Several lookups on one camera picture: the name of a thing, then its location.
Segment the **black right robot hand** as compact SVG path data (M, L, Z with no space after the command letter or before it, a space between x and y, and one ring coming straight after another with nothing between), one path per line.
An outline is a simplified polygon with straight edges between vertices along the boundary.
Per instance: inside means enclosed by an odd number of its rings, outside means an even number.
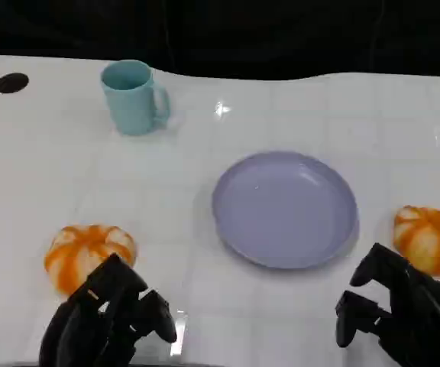
M353 287L370 281L390 292L390 310L352 291L339 299L335 338L348 347L356 332L371 333L401 366L440 366L440 281L376 243L354 271Z

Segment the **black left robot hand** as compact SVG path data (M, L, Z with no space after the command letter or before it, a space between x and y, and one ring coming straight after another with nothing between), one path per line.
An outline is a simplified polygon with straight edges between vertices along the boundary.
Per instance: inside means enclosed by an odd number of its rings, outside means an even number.
M43 336L40 366L128 366L136 342L156 333L172 344L168 302L112 254L64 301Z

